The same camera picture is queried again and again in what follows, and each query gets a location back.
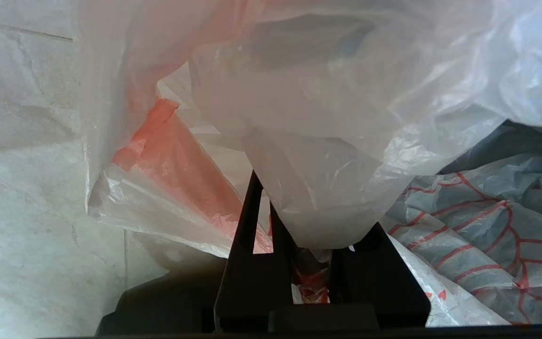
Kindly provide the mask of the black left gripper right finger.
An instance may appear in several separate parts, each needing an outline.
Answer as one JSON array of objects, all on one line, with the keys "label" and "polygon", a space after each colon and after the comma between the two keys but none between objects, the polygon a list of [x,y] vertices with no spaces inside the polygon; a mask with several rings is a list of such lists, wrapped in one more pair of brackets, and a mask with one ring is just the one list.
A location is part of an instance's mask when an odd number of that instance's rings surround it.
[{"label": "black left gripper right finger", "polygon": [[330,302],[367,308],[379,328],[424,327],[430,299],[379,223],[357,243],[333,250]]}]

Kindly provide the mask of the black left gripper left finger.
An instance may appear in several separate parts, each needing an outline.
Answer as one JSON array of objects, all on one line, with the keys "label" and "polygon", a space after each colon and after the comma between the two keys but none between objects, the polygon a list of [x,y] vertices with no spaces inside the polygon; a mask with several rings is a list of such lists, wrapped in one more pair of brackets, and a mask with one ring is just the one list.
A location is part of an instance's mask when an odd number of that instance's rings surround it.
[{"label": "black left gripper left finger", "polygon": [[271,313],[293,304],[294,241],[274,207],[270,208],[273,251],[254,253],[262,191],[252,172],[215,301],[217,332],[267,332]]}]

